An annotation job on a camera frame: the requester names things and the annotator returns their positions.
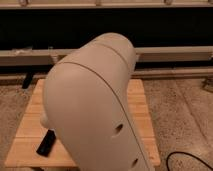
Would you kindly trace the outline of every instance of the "terrazzo floor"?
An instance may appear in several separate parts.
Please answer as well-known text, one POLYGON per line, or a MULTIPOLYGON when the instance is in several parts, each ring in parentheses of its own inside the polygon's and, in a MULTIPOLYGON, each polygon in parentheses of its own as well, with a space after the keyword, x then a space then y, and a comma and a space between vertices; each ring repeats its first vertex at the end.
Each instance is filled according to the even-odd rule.
MULTIPOLYGON (((35 83, 43 77, 36 75, 30 87, 23 90, 23 75, 0 76, 0 171, 31 170, 6 169, 3 163, 35 83)), ((195 154, 213 166, 213 93, 202 89, 203 80, 143 81, 161 158, 156 171, 166 171, 167 155, 177 150, 195 154)), ((179 154, 169 165, 172 171, 208 171, 195 159, 179 154)))

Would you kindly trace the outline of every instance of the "black remote control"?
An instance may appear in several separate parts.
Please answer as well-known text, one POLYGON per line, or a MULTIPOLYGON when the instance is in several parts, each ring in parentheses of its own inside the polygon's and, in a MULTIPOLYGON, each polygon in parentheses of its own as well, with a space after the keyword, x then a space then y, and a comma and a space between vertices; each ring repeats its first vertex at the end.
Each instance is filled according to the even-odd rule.
POLYGON ((52 149, 55 139, 56 136, 54 131, 48 130, 36 152, 39 155, 47 157, 52 149))

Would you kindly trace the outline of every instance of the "wooden seat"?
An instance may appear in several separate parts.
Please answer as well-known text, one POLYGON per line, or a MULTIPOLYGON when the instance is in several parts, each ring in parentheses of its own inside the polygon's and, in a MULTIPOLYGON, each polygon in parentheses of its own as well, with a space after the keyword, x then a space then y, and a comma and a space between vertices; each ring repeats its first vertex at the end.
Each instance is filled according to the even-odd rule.
MULTIPOLYGON (((47 130, 40 124, 43 112, 42 87, 39 80, 31 96, 26 112, 17 130, 11 149, 5 161, 6 167, 75 167, 76 164, 57 140, 48 157, 36 153, 47 130)), ((155 135, 149 115, 146 96, 141 80, 132 79, 128 86, 128 103, 133 120, 138 127, 153 165, 160 164, 155 135)))

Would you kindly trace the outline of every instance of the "white plastic shell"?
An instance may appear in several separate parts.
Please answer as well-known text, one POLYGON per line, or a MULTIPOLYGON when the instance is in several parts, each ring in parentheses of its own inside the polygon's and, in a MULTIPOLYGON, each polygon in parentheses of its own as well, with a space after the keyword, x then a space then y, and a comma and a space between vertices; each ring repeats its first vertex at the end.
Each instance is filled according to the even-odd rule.
POLYGON ((152 171, 127 104, 131 42, 103 34, 59 61, 45 80, 45 122, 81 171, 152 171))

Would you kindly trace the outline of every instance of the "hole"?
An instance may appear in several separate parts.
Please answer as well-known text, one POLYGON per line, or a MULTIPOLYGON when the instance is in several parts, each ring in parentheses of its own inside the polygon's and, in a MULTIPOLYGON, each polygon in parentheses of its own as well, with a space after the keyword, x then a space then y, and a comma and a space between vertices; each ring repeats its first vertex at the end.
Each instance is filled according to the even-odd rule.
POLYGON ((118 125, 118 126, 115 128, 115 135, 117 135, 119 132, 121 132, 122 128, 123 128, 123 124, 118 125))
POLYGON ((135 160, 132 162, 131 169, 134 168, 134 167, 136 166, 137 163, 138 163, 138 159, 135 159, 135 160))

